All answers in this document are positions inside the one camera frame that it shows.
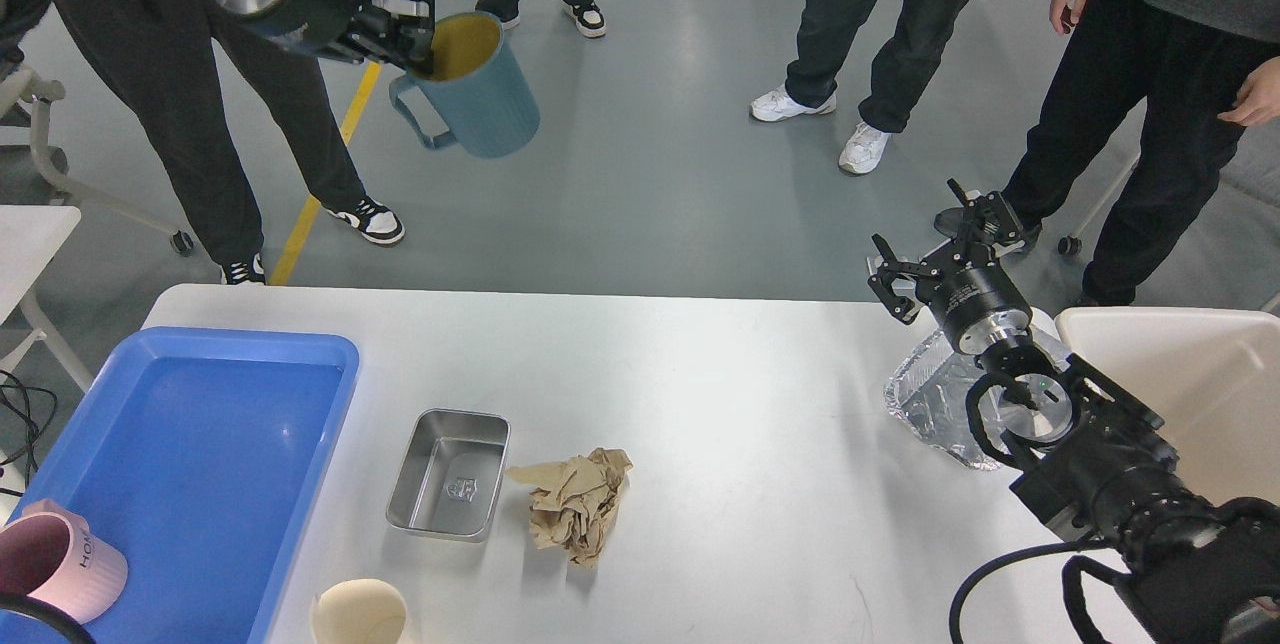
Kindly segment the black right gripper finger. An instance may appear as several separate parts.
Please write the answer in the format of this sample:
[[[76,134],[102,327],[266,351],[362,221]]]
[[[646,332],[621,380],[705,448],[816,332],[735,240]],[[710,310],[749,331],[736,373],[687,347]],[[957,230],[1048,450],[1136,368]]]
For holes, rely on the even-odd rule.
[[[867,284],[886,311],[911,324],[928,310],[943,325],[950,309],[948,280],[956,275],[956,239],[941,239],[916,259],[900,259],[881,234],[872,234],[870,242],[877,256],[869,260]]]
[[[1041,238],[1041,225],[1028,225],[1014,213],[1000,189],[979,192],[947,182],[959,205],[946,210],[946,239],[972,255],[984,251],[991,259],[1029,255]]]

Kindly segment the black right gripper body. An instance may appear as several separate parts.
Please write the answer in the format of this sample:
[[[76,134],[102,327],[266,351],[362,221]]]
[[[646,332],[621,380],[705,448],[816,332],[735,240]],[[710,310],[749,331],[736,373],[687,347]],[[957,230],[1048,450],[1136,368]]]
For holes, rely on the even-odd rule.
[[[1002,266],[969,268],[940,280],[931,312],[957,353],[978,356],[1030,333],[1032,310]]]

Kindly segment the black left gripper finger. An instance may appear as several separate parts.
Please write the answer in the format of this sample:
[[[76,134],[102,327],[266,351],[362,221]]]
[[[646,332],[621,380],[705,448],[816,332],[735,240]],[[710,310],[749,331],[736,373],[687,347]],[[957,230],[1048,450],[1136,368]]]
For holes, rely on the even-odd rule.
[[[435,0],[370,0],[351,20],[353,35],[379,50],[430,50]]]
[[[384,37],[376,37],[352,29],[335,38],[335,50],[352,64],[379,61],[412,76],[431,76],[434,35],[435,29],[396,29]]]

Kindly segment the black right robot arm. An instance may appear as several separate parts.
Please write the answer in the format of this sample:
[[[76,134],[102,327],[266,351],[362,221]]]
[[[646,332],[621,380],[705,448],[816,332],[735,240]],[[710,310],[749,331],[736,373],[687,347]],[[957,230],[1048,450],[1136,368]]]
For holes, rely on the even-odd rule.
[[[1057,538],[992,559],[956,590],[961,612],[989,574],[1064,553],[1062,599],[1083,643],[1105,635],[1087,609],[1084,576],[1112,588],[1157,643],[1277,640],[1277,507],[1257,497],[1213,504],[1178,476],[1164,420],[1079,353],[1057,357],[1001,257],[1027,239],[1005,198],[972,197],[955,181],[955,233],[919,260],[873,236],[868,284],[899,321],[928,310],[954,353],[978,367],[961,421],[977,447],[1019,475],[1011,493]]]

